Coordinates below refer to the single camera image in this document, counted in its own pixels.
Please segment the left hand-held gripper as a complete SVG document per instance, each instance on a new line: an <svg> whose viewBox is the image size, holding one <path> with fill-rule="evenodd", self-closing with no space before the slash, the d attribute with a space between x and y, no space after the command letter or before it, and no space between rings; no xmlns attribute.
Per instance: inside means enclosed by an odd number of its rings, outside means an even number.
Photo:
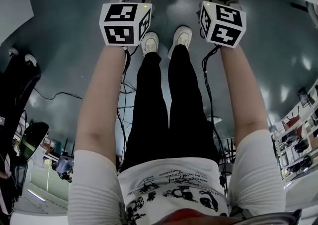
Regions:
<svg viewBox="0 0 318 225"><path fill-rule="evenodd" d="M151 25L152 0L110 0L99 26L107 46L138 46Z"/></svg>

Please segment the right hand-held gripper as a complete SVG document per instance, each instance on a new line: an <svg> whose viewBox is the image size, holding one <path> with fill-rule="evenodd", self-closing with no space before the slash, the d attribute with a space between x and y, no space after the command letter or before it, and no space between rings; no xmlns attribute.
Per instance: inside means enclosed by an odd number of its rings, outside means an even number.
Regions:
<svg viewBox="0 0 318 225"><path fill-rule="evenodd" d="M235 48L246 32L239 0L202 0L199 23L207 42Z"/></svg>

